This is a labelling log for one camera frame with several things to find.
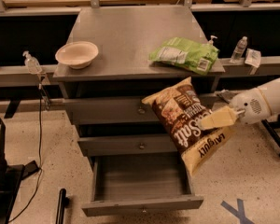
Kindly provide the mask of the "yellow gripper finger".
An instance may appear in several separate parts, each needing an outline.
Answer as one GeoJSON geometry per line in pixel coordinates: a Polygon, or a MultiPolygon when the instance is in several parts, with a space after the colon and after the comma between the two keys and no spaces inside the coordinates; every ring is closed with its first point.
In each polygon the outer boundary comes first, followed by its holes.
{"type": "Polygon", "coordinates": [[[238,119],[237,112],[225,105],[198,121],[201,130],[232,126],[238,119]]]}

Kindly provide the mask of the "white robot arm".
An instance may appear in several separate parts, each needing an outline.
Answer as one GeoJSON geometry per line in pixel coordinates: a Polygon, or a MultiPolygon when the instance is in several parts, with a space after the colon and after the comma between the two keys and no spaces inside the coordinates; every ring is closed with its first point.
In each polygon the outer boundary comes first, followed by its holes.
{"type": "Polygon", "coordinates": [[[235,95],[231,101],[199,120],[201,130],[232,126],[237,120],[254,124],[280,114],[280,78],[235,95]]]}

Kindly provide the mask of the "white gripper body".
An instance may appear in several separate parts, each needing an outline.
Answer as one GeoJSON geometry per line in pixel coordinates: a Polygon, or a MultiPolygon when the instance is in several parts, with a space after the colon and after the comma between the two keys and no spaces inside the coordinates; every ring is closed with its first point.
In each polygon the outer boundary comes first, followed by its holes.
{"type": "Polygon", "coordinates": [[[269,105],[258,88],[235,95],[230,107],[237,112],[238,119],[243,124],[254,124],[271,115],[269,105]]]}

